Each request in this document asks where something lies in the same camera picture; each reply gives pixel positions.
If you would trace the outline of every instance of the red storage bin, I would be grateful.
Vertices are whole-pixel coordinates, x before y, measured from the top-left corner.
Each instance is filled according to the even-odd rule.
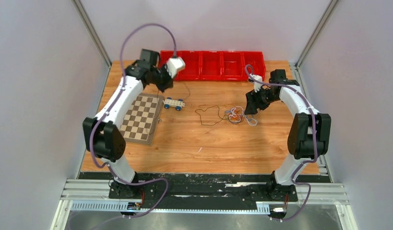
[[[250,64],[254,68],[254,74],[262,76],[262,80],[265,78],[265,64],[264,64],[264,56],[262,52],[255,52],[255,51],[244,51],[244,64]],[[245,79],[248,79],[246,72],[244,71],[243,66],[243,75]]]
[[[243,74],[244,58],[241,52],[223,52],[223,75],[225,81],[247,81],[247,75]]]
[[[185,62],[185,69],[179,72],[181,81],[197,81],[201,74],[202,56],[199,51],[181,51],[178,55]]]
[[[174,54],[162,50],[161,63],[166,63]],[[265,77],[265,63],[262,52],[255,51],[177,51],[185,61],[185,69],[180,71],[176,81],[247,81],[244,66],[250,64],[254,73]]]
[[[202,72],[200,80],[220,81],[223,72],[221,52],[202,51]]]

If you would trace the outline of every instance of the wire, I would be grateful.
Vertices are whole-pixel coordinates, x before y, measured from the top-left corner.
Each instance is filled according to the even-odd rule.
[[[120,215],[120,216],[116,216],[116,217],[112,217],[112,218],[107,219],[107,220],[105,220],[104,222],[102,222],[102,223],[96,225],[95,227],[91,228],[90,230],[98,229],[100,226],[102,226],[102,225],[104,225],[104,224],[106,224],[106,223],[109,223],[109,222],[111,222],[111,221],[114,221],[114,220],[116,220],[116,219],[121,219],[121,218],[123,218],[121,215]]]
[[[250,126],[256,126],[258,124],[258,121],[256,119],[254,119],[254,116],[251,115],[251,118],[248,118],[247,115],[244,114],[244,108],[241,106],[236,106],[231,108],[230,110],[226,110],[225,114],[231,114],[228,115],[229,117],[229,122],[232,124],[238,124],[244,121],[244,118],[247,119],[247,122]],[[232,121],[230,118],[236,118],[238,117],[238,120],[236,121]]]
[[[312,187],[311,187],[311,185],[310,185],[309,183],[297,183],[297,182],[294,180],[294,178],[295,178],[296,174],[299,172],[299,170],[300,170],[305,164],[307,164],[307,163],[316,163],[316,161],[317,161],[318,153],[317,153],[317,144],[316,144],[316,120],[315,120],[314,112],[313,112],[313,110],[312,110],[312,108],[311,108],[311,106],[310,106],[308,100],[305,98],[305,96],[304,96],[302,93],[300,93],[298,90],[296,90],[295,88],[293,88],[293,87],[291,87],[291,86],[289,86],[289,85],[284,85],[284,84],[264,83],[264,82],[262,82],[262,81],[258,81],[258,80],[256,80],[256,79],[254,79],[254,78],[251,76],[251,75],[254,75],[254,68],[253,68],[251,65],[246,65],[246,66],[244,67],[244,71],[246,72],[246,74],[248,75],[248,77],[249,77],[251,80],[253,80],[253,81],[255,81],[255,82],[259,83],[259,84],[266,85],[266,86],[281,86],[281,87],[285,87],[285,88],[290,89],[290,90],[292,90],[293,92],[295,92],[298,96],[300,96],[300,98],[302,99],[302,101],[305,103],[306,108],[308,109],[308,111],[309,111],[309,113],[311,114],[311,117],[312,117],[312,130],[313,130],[313,131],[312,131],[312,133],[313,133],[313,134],[312,134],[312,138],[313,138],[314,159],[313,159],[313,160],[307,160],[307,161],[301,162],[301,164],[298,166],[298,168],[296,168],[296,170],[293,171],[292,176],[291,176],[291,180],[292,180],[292,183],[293,183],[293,184],[295,184],[295,185],[306,185],[306,186],[308,186],[308,194],[307,194],[307,196],[306,196],[306,199],[303,201],[303,204],[302,204],[301,208],[300,208],[294,215],[292,215],[292,216],[289,217],[289,218],[285,218],[285,219],[276,219],[276,218],[275,218],[275,220],[279,220],[279,221],[288,221],[288,220],[292,220],[292,219],[294,219],[295,217],[297,217],[297,216],[302,212],[303,207],[305,207],[306,202],[308,202],[309,195],[310,195],[310,192],[311,192],[311,189],[312,189]]]
[[[289,196],[288,196],[288,194],[287,194],[287,195],[285,195],[285,203],[284,203],[284,208],[285,208],[285,210],[288,209],[288,202],[289,202]]]
[[[182,82],[182,84],[184,84],[184,86],[186,87],[186,89],[188,90],[188,96],[186,96],[183,100],[185,101],[186,99],[188,99],[191,96],[191,91],[189,90],[188,86]]]
[[[75,218],[78,215],[78,212],[70,212],[68,215],[68,220],[67,220],[67,230],[71,230],[71,221],[73,218]]]
[[[201,110],[202,112],[206,112],[208,109],[213,108],[213,107],[217,107],[217,116],[220,118],[220,121],[214,123],[213,125],[204,124],[204,123],[202,122],[202,115],[201,115],[200,113],[198,113],[197,111],[198,111],[198,110]],[[195,110],[195,113],[197,113],[197,114],[199,115],[199,118],[200,118],[200,120],[201,120],[201,125],[203,125],[203,126],[214,126],[214,125],[216,125],[217,123],[219,123],[219,122],[221,122],[221,121],[223,121],[223,120],[229,119],[229,116],[228,116],[228,115],[224,115],[223,117],[221,117],[221,116],[219,115],[219,112],[220,112],[220,107],[219,107],[218,105],[211,106],[211,107],[209,107],[209,108],[207,108],[207,109],[205,109],[205,110],[203,110],[203,109],[196,109],[196,110]]]
[[[144,199],[145,199],[145,197],[146,197],[146,192],[144,191],[144,189],[142,189],[142,194],[141,194],[141,205],[143,205],[144,204]]]

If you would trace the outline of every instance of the black cable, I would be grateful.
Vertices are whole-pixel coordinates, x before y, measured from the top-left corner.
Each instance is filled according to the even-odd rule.
[[[198,111],[198,110],[201,110],[202,112],[206,112],[206,110],[208,110],[208,109],[210,109],[210,108],[213,108],[213,107],[217,107],[217,116],[220,118],[220,121],[214,123],[213,125],[204,124],[204,123],[202,122],[202,115],[201,115],[200,113],[198,113],[197,111]],[[219,107],[218,105],[211,106],[211,107],[209,107],[209,108],[207,108],[207,109],[205,109],[205,110],[203,110],[203,109],[196,109],[196,110],[195,110],[195,113],[197,113],[197,114],[199,115],[199,118],[201,119],[201,125],[203,125],[203,126],[214,126],[214,125],[216,125],[217,123],[219,123],[219,122],[221,122],[221,121],[223,121],[223,120],[229,119],[229,116],[228,116],[228,115],[224,115],[223,117],[220,117],[219,112],[220,112],[220,107]]]
[[[185,84],[185,82],[182,82],[184,84],[184,86],[186,87],[186,89],[188,90],[188,96],[186,96],[183,100],[185,101],[186,99],[188,99],[191,96],[191,91],[189,90],[188,86]]]

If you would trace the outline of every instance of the white wall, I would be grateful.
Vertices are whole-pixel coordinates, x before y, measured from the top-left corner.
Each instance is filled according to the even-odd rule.
[[[111,59],[144,23],[161,23],[182,50],[258,50],[267,60],[297,61],[330,0],[82,0]],[[139,32],[124,59],[141,48],[172,50],[160,28]]]
[[[302,71],[359,229],[393,229],[393,0],[340,1]]]
[[[0,230],[47,230],[107,66],[70,0],[0,1]]]

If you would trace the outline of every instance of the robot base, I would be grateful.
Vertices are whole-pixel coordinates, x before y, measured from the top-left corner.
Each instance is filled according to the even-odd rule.
[[[275,171],[272,172],[270,180],[267,184],[252,184],[250,185],[251,191],[256,191],[252,194],[252,200],[260,200],[260,197],[266,197],[269,201],[286,201],[286,195],[288,195],[288,201],[298,201],[298,195],[296,193],[295,185],[280,185],[275,180]],[[270,210],[269,217],[282,219],[286,216],[286,207],[281,207],[281,210],[274,211]]]
[[[138,176],[137,173],[134,175],[134,179],[132,183],[138,183]],[[110,199],[121,199],[121,198],[134,198],[139,194],[139,186],[127,185],[119,183],[113,180],[110,184],[110,191],[109,191],[109,198]]]

